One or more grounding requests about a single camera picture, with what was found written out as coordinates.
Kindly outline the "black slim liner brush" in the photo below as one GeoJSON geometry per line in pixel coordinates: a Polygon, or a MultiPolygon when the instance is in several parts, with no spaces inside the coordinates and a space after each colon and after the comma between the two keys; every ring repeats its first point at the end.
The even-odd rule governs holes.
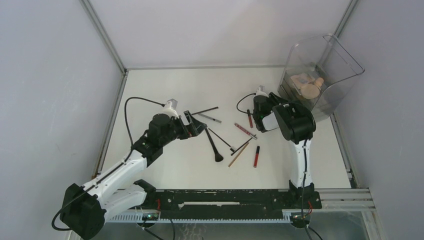
{"type": "Polygon", "coordinates": [[[230,155],[233,156],[234,154],[236,154],[239,150],[241,150],[246,144],[248,144],[252,139],[254,139],[253,137],[249,138],[246,142],[244,142],[240,147],[238,147],[233,153],[231,153],[230,155]]]}

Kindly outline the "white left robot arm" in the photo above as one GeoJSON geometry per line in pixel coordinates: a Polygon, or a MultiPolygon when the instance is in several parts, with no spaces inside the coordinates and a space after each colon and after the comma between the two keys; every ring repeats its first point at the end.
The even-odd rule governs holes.
{"type": "Polygon", "coordinates": [[[159,113],[152,117],[148,129],[135,141],[127,156],[98,177],[79,186],[70,185],[56,216],[84,240],[96,236],[106,221],[135,206],[153,207],[157,196],[137,183],[119,188],[135,174],[147,169],[174,140],[200,135],[207,124],[186,110],[183,116],[159,113]]]}

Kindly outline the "round beige sponge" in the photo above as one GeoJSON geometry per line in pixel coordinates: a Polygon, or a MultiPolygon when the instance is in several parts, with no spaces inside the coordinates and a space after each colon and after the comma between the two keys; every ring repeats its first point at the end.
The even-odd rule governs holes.
{"type": "Polygon", "coordinates": [[[305,99],[312,100],[320,95],[321,90],[318,86],[307,83],[301,86],[300,93],[305,99]]]}

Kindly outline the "clear acrylic makeup organizer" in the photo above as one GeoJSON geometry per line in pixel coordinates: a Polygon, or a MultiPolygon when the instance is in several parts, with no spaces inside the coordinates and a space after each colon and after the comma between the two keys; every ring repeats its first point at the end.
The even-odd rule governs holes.
{"type": "Polygon", "coordinates": [[[365,68],[341,45],[335,35],[311,37],[291,47],[278,93],[286,100],[307,107],[318,122],[327,119],[335,111],[364,72],[365,68]],[[305,99],[301,95],[301,88],[297,88],[290,79],[301,73],[324,79],[318,97],[305,99]]]}

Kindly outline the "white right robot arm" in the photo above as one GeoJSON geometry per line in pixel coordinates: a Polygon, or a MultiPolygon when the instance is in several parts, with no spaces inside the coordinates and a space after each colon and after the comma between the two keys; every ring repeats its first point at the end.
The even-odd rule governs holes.
{"type": "Polygon", "coordinates": [[[258,131],[278,129],[290,143],[289,203],[302,208],[315,192],[310,170],[310,147],[317,129],[313,114],[298,102],[260,92],[254,94],[252,116],[258,131]]]}

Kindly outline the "beige beauty blender sponge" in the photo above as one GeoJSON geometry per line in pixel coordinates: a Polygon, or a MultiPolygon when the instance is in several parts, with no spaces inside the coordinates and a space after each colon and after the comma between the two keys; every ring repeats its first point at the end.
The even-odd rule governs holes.
{"type": "Polygon", "coordinates": [[[319,89],[322,87],[323,83],[324,83],[324,79],[322,77],[315,79],[315,81],[313,82],[313,84],[317,86],[319,89]]]}

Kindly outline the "large black powder brush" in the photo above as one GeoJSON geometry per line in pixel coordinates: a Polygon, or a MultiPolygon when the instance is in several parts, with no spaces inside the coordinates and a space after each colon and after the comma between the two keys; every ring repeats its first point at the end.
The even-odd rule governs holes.
{"type": "Polygon", "coordinates": [[[211,137],[211,135],[209,133],[209,130],[207,128],[205,129],[205,132],[206,132],[206,135],[208,137],[208,140],[209,140],[209,142],[211,144],[212,150],[214,152],[214,160],[215,160],[215,162],[217,162],[217,163],[222,162],[224,160],[224,157],[219,153],[218,149],[216,148],[216,145],[215,145],[215,143],[214,143],[214,141],[213,141],[213,139],[212,139],[212,137],[211,137]]]}

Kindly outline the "red black liquid lipstick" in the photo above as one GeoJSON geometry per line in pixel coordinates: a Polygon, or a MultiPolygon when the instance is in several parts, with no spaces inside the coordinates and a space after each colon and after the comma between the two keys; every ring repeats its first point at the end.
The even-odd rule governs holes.
{"type": "Polygon", "coordinates": [[[256,147],[256,151],[255,151],[255,158],[254,158],[254,162],[253,162],[253,167],[257,168],[258,166],[258,161],[259,161],[259,155],[260,155],[260,149],[261,147],[258,145],[256,147]]]}

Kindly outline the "checkered eyeliner pencil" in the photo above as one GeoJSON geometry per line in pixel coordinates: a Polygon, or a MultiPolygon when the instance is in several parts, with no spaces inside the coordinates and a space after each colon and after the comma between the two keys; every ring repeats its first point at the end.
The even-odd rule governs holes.
{"type": "Polygon", "coordinates": [[[208,119],[208,120],[214,121],[214,122],[216,122],[216,123],[219,123],[219,124],[221,124],[221,123],[222,123],[222,121],[221,121],[221,120],[218,120],[218,119],[216,119],[216,118],[214,118],[214,117],[207,116],[207,115],[202,114],[202,113],[198,113],[198,115],[199,115],[199,116],[201,116],[201,117],[203,117],[203,118],[206,118],[206,119],[208,119]]]}

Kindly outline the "gold slim pencil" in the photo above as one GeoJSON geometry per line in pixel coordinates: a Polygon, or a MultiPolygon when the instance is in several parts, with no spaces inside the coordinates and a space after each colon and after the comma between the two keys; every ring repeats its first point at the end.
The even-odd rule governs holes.
{"type": "Polygon", "coordinates": [[[241,148],[241,150],[238,151],[237,155],[234,157],[234,159],[230,162],[230,164],[228,165],[228,167],[230,168],[235,161],[239,158],[239,156],[243,153],[243,151],[246,149],[246,147],[249,145],[250,143],[247,142],[246,144],[243,145],[243,147],[241,148]]]}

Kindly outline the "orange-red lip gloss tube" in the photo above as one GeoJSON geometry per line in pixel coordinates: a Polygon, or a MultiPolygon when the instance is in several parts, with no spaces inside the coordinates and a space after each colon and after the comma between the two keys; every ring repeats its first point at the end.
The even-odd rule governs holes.
{"type": "Polygon", "coordinates": [[[247,109],[246,112],[247,112],[247,116],[248,116],[249,126],[252,129],[254,127],[254,125],[253,125],[253,119],[252,119],[251,111],[249,109],[247,109]]]}

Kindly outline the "thin black angled brush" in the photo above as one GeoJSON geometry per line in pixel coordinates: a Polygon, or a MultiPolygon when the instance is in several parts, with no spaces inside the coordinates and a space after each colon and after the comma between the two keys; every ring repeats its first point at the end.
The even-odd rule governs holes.
{"type": "Polygon", "coordinates": [[[227,145],[230,149],[230,151],[232,153],[234,153],[236,151],[236,148],[234,146],[232,146],[231,144],[229,144],[227,141],[225,141],[221,136],[219,136],[215,131],[213,131],[212,129],[208,128],[208,130],[210,132],[212,132],[219,140],[221,140],[225,145],[227,145]]]}

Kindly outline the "red glitter lip gloss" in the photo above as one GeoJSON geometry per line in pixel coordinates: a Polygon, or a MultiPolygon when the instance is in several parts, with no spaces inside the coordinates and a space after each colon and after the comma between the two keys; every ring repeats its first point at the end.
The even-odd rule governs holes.
{"type": "Polygon", "coordinates": [[[242,132],[244,132],[245,134],[247,134],[248,136],[250,136],[251,138],[257,140],[258,138],[256,137],[255,134],[253,134],[252,132],[248,131],[246,128],[242,127],[241,125],[239,125],[238,123],[234,123],[234,125],[240,129],[242,132]]]}

